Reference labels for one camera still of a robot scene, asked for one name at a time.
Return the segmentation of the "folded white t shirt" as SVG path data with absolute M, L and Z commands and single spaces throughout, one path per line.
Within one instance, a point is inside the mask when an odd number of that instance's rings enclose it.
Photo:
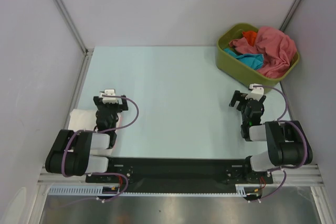
M 70 112 L 68 129 L 93 131 L 96 126 L 96 110 L 73 109 Z M 90 154 L 95 156 L 112 156 L 113 147 L 105 150 L 91 150 Z

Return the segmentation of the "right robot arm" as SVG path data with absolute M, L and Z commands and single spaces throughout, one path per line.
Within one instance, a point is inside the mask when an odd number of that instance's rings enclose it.
M 259 179 L 261 172 L 297 169 L 313 160 L 312 148 L 299 121 L 261 122 L 265 99 L 263 90 L 254 89 L 249 93 L 236 90 L 229 103 L 242 115 L 242 138 L 247 142 L 265 142 L 267 146 L 265 152 L 246 158 L 248 166 L 242 169 L 242 176 L 249 183 Z

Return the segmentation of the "olive green plastic bin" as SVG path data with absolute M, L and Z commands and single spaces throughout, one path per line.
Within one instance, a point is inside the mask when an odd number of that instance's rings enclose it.
M 274 87 L 280 81 L 282 81 L 300 61 L 299 51 L 297 50 L 297 53 L 295 54 L 290 64 L 289 70 L 282 77 L 277 79 L 267 78 L 256 70 L 253 70 L 252 68 L 233 58 L 224 51 L 225 48 L 229 47 L 229 42 L 231 40 L 242 38 L 242 32 L 249 30 L 257 32 L 259 28 L 248 23 L 238 23 L 231 27 L 218 39 L 216 44 L 216 65 L 218 69 L 225 72 L 246 87 L 248 87 L 252 83 L 262 84 L 268 87 Z

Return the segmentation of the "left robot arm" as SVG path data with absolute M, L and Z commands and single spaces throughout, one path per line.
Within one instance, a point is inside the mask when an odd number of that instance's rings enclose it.
M 117 96 L 113 90 L 93 97 L 95 111 L 73 110 L 68 129 L 60 130 L 49 151 L 45 169 L 64 177 L 98 174 L 105 182 L 115 178 L 116 169 L 109 165 L 121 113 L 132 100 Z

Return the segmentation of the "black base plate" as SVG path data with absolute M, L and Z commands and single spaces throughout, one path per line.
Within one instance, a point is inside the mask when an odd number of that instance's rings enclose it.
M 124 175 L 128 193 L 232 193 L 237 184 L 273 184 L 266 172 L 254 172 L 247 159 L 129 158 L 109 159 L 106 175 L 86 177 L 87 183 L 111 184 Z

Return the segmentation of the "teal t shirt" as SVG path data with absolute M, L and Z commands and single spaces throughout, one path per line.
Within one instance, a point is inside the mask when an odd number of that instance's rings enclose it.
M 229 48 L 225 48 L 224 51 L 232 56 L 233 58 L 237 59 L 241 63 L 247 65 L 248 67 L 259 70 L 264 65 L 264 56 L 263 54 L 242 54 L 238 55 Z

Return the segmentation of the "orange t shirt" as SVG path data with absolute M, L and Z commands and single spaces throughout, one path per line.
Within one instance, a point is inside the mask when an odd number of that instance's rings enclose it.
M 248 44 L 251 46 L 255 45 L 255 41 L 257 38 L 257 32 L 255 31 L 243 31 L 242 32 L 243 37 L 247 40 Z

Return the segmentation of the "pink t shirt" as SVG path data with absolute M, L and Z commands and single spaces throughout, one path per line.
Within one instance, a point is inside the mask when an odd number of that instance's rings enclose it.
M 263 54 L 264 65 L 256 71 L 271 79 L 282 77 L 297 53 L 296 44 L 289 36 L 268 26 L 257 31 L 254 46 L 249 45 L 242 35 L 242 38 L 231 40 L 228 48 L 238 55 Z

